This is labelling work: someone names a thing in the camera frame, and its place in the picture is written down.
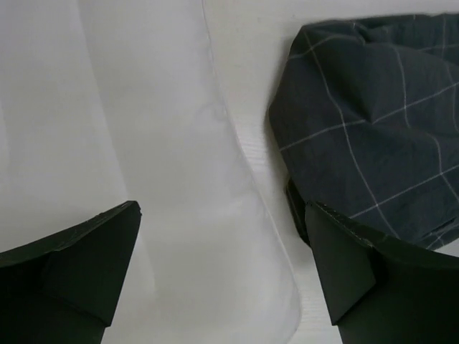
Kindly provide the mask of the dark grey checked pillowcase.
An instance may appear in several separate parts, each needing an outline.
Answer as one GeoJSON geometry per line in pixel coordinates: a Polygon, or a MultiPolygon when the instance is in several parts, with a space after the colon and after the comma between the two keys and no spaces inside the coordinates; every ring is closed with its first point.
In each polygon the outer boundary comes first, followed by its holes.
{"type": "Polygon", "coordinates": [[[318,201],[431,250],[458,238],[458,15],[306,24],[268,119],[301,238],[318,201]]]}

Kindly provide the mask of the white pillow with yellow edge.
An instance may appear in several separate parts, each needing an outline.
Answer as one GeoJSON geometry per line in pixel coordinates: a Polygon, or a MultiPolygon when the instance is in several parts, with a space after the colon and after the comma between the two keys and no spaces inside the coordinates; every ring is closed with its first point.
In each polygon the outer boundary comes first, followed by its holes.
{"type": "Polygon", "coordinates": [[[215,75],[200,1],[1,3],[1,248],[136,201],[104,343],[286,343],[285,248],[215,75]]]}

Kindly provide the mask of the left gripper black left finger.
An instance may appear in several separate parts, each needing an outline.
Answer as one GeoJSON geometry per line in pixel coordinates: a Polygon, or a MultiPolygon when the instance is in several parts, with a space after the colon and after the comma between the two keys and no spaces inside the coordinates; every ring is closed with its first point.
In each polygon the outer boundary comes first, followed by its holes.
{"type": "Polygon", "coordinates": [[[141,224],[127,201],[1,253],[2,343],[101,343],[141,224]]]}

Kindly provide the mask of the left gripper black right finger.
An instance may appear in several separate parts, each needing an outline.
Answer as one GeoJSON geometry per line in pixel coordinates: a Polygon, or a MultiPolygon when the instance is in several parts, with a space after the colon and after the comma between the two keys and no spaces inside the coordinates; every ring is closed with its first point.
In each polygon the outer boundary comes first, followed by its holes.
{"type": "Polygon", "coordinates": [[[343,343],[457,343],[458,258],[408,244],[318,202],[306,228],[343,343]]]}

